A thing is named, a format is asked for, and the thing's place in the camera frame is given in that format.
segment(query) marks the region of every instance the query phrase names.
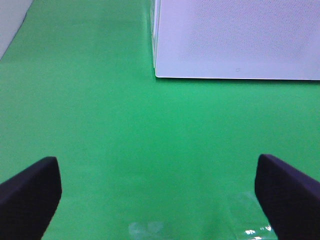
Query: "black rubber pad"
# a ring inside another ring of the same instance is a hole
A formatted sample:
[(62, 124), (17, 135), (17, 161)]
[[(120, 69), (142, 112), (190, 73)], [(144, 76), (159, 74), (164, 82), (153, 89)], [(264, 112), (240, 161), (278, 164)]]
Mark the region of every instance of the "black rubber pad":
[(272, 155), (262, 154), (255, 194), (279, 240), (320, 240), (320, 183)]
[(49, 156), (0, 184), (0, 240), (39, 240), (62, 194), (58, 161)]

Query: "green floor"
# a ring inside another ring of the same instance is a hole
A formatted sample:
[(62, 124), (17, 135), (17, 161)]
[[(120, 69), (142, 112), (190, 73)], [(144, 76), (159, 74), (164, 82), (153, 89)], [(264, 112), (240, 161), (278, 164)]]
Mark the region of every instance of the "green floor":
[(149, 24), (148, 0), (34, 0), (0, 61), (0, 181), (58, 157), (44, 240), (274, 239), (257, 159), (320, 180), (320, 84), (157, 79)]

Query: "white box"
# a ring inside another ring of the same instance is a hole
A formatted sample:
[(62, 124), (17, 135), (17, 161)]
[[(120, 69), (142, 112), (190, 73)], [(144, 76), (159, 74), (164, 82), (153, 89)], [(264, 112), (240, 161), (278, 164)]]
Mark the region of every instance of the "white box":
[(0, 0), (0, 59), (15, 37), (33, 0)]
[(161, 78), (320, 80), (320, 0), (152, 0)]

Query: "green mat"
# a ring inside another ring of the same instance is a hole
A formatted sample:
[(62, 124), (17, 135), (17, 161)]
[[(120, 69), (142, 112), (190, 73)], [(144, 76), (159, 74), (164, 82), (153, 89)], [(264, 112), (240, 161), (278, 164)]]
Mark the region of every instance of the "green mat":
[(0, 62), (0, 181), (57, 156), (44, 240), (275, 239), (258, 156), (320, 180), (320, 84), (157, 79), (148, 0), (34, 0)]

